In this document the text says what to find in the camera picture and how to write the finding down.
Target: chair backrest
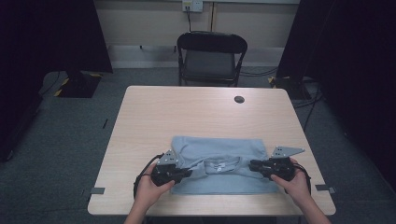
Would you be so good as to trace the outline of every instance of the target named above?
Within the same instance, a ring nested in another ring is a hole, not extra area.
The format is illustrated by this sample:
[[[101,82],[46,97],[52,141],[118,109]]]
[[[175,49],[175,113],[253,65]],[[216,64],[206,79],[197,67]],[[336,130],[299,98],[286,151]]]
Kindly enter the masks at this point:
[[[177,50],[179,54],[182,49],[245,55],[248,43],[239,35],[192,31],[178,38]]]

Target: gray carpet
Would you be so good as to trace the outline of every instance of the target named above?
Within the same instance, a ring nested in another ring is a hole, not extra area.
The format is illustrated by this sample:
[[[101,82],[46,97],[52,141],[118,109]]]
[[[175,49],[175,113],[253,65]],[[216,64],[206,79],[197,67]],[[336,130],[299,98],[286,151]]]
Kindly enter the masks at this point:
[[[104,75],[91,99],[54,97],[65,73],[57,76],[46,76],[42,91],[50,89],[43,95],[35,120],[12,160],[0,163],[0,223],[122,223],[125,217],[91,216],[88,190],[95,183],[126,88],[176,86],[177,69],[116,69],[114,74]],[[241,77],[239,87],[269,85],[267,77]],[[315,83],[307,88],[316,92]],[[294,101],[295,105],[304,103]],[[311,105],[296,109],[302,126],[310,109]],[[326,183],[336,190],[332,194],[337,209],[330,217],[333,223],[396,220],[394,192],[370,159],[345,136],[325,99],[316,103],[305,133]],[[297,218],[279,217],[277,223],[297,223]]]

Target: wooden table top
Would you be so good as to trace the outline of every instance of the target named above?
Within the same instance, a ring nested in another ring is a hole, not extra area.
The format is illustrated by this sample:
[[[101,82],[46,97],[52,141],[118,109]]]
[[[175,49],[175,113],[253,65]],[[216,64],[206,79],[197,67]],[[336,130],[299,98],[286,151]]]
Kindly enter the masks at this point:
[[[238,104],[235,96],[245,102]],[[335,213],[325,184],[289,96],[283,90],[213,87],[131,86],[127,89],[108,143],[96,188],[93,215],[127,215],[134,202],[134,181],[155,155],[171,147],[175,135],[218,138],[260,138],[267,154],[276,146],[302,147],[293,156],[311,176],[312,196],[326,215]],[[302,212],[290,196],[174,195],[166,192],[149,216],[293,216]]]

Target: light blue shirt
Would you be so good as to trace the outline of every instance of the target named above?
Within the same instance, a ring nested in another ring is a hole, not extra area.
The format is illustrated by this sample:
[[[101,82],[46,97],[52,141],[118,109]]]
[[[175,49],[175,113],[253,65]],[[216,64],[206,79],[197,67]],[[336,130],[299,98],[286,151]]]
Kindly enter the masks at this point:
[[[251,160],[268,160],[261,139],[175,136],[177,168],[190,177],[172,187],[175,194],[261,194],[276,192],[273,181],[249,170]]]

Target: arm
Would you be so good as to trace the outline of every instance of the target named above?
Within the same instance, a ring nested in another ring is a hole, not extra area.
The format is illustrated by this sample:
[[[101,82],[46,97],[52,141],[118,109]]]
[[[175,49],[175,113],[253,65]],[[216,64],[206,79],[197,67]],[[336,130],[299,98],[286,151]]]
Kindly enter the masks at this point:
[[[175,185],[175,181],[171,181],[159,187],[152,183],[149,175],[154,166],[155,164],[151,164],[146,171],[147,175],[143,175],[140,179],[134,204],[124,224],[141,224],[149,208],[160,199],[163,193]]]
[[[296,170],[295,177],[290,182],[276,175],[271,175],[271,178],[288,192],[294,203],[300,207],[308,223],[331,223],[310,195],[308,186],[306,185],[305,174],[301,170]]]

